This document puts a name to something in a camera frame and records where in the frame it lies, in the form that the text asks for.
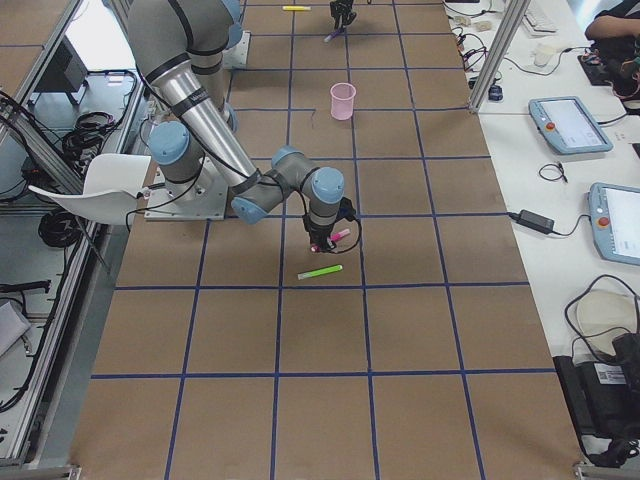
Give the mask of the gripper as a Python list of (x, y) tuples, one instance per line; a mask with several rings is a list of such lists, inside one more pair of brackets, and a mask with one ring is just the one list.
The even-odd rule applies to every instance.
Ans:
[(356, 235), (355, 243), (349, 247), (343, 247), (341, 242), (348, 238), (351, 234), (337, 243), (330, 241), (329, 237), (337, 232), (334, 231), (335, 225), (341, 221), (355, 223), (358, 229), (359, 218), (357, 216), (353, 202), (348, 197), (341, 198), (335, 203), (316, 202), (310, 203), (304, 213), (304, 229), (309, 236), (310, 247), (316, 245), (319, 251), (350, 251), (359, 242), (359, 235)]
[(356, 12), (353, 10), (353, 0), (332, 0), (329, 3), (330, 14), (334, 19), (334, 30), (343, 28), (343, 20), (354, 20)]

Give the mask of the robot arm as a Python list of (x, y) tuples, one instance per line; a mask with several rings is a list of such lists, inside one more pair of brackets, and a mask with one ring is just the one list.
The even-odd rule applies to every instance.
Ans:
[(175, 116), (149, 139), (156, 162), (173, 184), (191, 182), (198, 156), (208, 155), (233, 193), (236, 215), (248, 224), (266, 217), (292, 193), (307, 197), (303, 224), (310, 243), (334, 253), (336, 222), (355, 220), (344, 177), (318, 167), (290, 147), (261, 173), (236, 139), (233, 109), (222, 91), (222, 54), (241, 36), (236, 1), (136, 1), (127, 17), (128, 42), (141, 76)]

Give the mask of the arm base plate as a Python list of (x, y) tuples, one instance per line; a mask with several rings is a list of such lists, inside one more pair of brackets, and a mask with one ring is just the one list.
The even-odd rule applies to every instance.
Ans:
[(149, 221), (223, 220), (226, 212), (228, 186), (213, 162), (200, 159), (200, 173), (195, 180), (183, 184), (165, 179), (161, 166), (156, 167), (154, 188), (148, 198), (144, 217)]
[(235, 43), (223, 51), (222, 66), (226, 70), (245, 70), (251, 41), (251, 32), (243, 30), (241, 36), (233, 38)]

